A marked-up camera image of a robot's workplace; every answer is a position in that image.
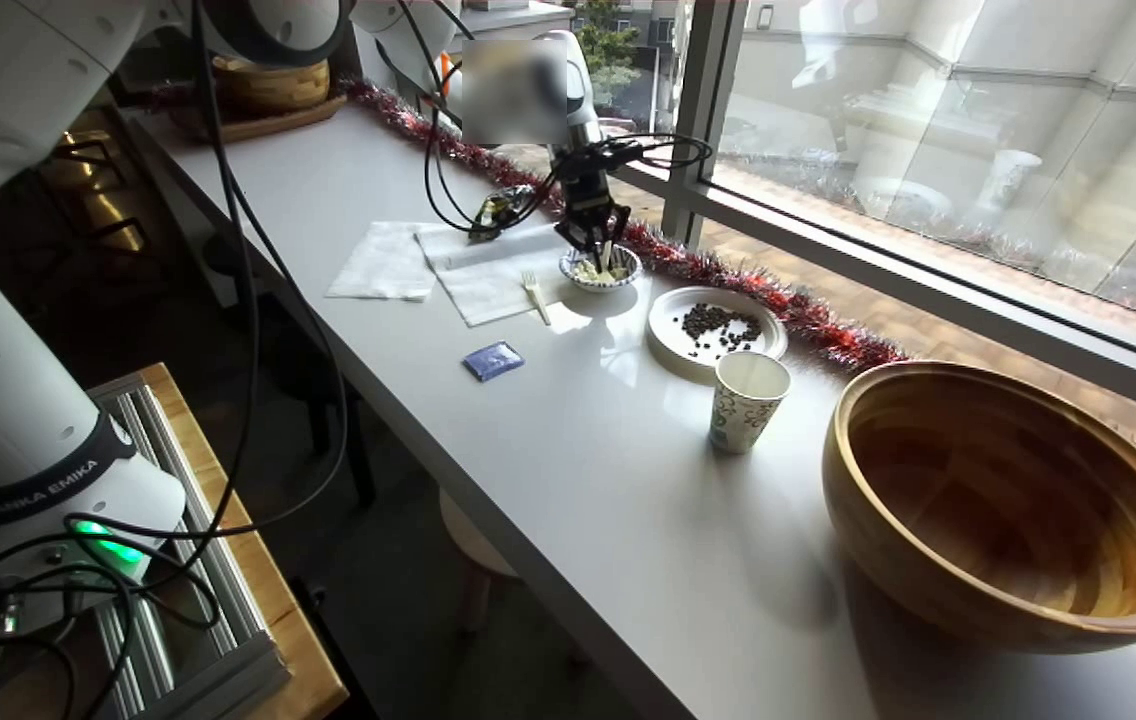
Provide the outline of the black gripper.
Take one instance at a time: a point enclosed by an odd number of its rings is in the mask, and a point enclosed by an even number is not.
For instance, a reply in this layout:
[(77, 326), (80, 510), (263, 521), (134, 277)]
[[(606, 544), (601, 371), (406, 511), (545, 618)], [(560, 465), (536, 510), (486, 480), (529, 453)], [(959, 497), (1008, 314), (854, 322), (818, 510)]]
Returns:
[(565, 194), (560, 237), (583, 256), (597, 260), (591, 239), (606, 239), (612, 256), (628, 237), (628, 208), (612, 201), (606, 172), (622, 165), (614, 142), (566, 146), (552, 153), (552, 178)]

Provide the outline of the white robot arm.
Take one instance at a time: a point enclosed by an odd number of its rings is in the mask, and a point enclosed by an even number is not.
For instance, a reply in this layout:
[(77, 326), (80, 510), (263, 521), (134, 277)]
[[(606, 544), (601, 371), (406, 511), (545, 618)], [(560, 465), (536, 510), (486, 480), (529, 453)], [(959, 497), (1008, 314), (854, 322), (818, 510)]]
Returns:
[[(51, 156), (155, 23), (160, 0), (0, 0), (0, 189)], [(363, 28), (484, 142), (560, 133), (586, 150), (597, 135), (586, 59), (565, 28), (490, 69), (448, 52), (463, 32), (457, 0), (192, 0), (181, 28), (266, 69), (315, 64), (344, 28)], [(130, 537), (167, 532), (185, 487), (134, 453), (0, 288), (0, 580), (28, 580), (43, 550), (66, 544), (63, 521), (90, 510)]]

